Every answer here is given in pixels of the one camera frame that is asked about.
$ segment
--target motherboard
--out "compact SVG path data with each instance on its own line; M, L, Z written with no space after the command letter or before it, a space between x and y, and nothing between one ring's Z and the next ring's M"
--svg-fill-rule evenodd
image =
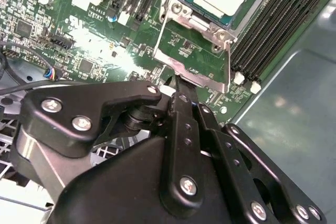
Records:
M224 125L328 1L0 0L0 41L68 80L161 85L179 74ZM3 54L50 76L20 47Z

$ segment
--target blue wire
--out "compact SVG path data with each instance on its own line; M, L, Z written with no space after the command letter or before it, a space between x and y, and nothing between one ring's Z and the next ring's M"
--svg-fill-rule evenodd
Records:
M49 78L51 76L51 72L52 72L51 69L49 69L49 72L45 74L44 77Z

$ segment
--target silver screw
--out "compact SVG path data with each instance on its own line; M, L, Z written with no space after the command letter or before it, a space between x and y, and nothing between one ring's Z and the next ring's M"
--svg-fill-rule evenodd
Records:
M182 189L182 191L184 191L186 194L193 196L196 194L197 192L197 188L195 183L187 178L187 177L182 177L180 180L180 187Z
M297 205L296 206L296 210L298 211L299 215L305 219L308 220L309 219L309 215L307 213L307 211L303 208L303 206Z
M253 213L258 217L260 220L266 220L266 212L264 208L258 202L253 201L251 203L251 208Z
M224 39L225 39L225 32L220 31L220 32L217 34L217 38L220 39L220 40L224 40Z
M234 126L231 126L231 130L235 133L235 134L239 134L239 130L234 127Z
M223 106L223 107L221 107L221 109L219 111L220 111L221 114L226 114L227 107Z
M205 113L210 113L210 110L209 110L206 106L203 106L203 111L204 111Z
M62 104L54 99L46 99L42 102L41 107L47 112L57 113L62 109Z
M172 11L175 14L179 14L182 11L182 9L183 9L183 7L179 3L175 3L175 4L172 5Z
M78 131L88 131L91 129L91 122L84 116L78 116L72 120L73 127Z
M318 220L321 220L321 216L319 215L319 213L315 210L315 208L312 207L308 207L309 211L311 212L312 215L314 215L315 218L317 218Z
M153 86L148 86L147 89L148 89L149 92L151 92L151 93L153 93L153 94L156 94L156 93L157 93L156 88L153 87Z

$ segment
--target gray metal panel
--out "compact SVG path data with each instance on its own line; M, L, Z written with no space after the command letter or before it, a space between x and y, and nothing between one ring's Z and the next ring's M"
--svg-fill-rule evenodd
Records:
M336 223L336 0L233 122Z

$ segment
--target wire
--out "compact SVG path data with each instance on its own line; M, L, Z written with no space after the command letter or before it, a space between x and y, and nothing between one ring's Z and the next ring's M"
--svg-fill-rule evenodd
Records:
M0 61L1 61L1 68L0 68L0 80L2 79L2 77L4 76L6 67L7 67L7 59L6 57L0 53Z
M48 68L53 69L54 67L45 59L43 58L40 54L38 54L36 51L30 49L29 47L26 47L24 45L21 45L19 43L15 43L15 42L9 42L9 41L0 41L0 46L13 46L13 47L18 47L21 48L23 50L26 50L27 52L30 52L32 55L35 55L37 58L39 58L40 60L42 60Z
M50 80L43 80L43 81L35 81L35 82L30 82L26 83L23 85L19 85L16 87L11 87L7 89L1 89L0 90L0 95L6 95L22 90L28 90L28 89L33 89L33 88L38 88L42 86L50 86L50 85L84 85L86 83L84 82L79 82L79 81L66 81L66 80L59 80L58 82L53 82Z

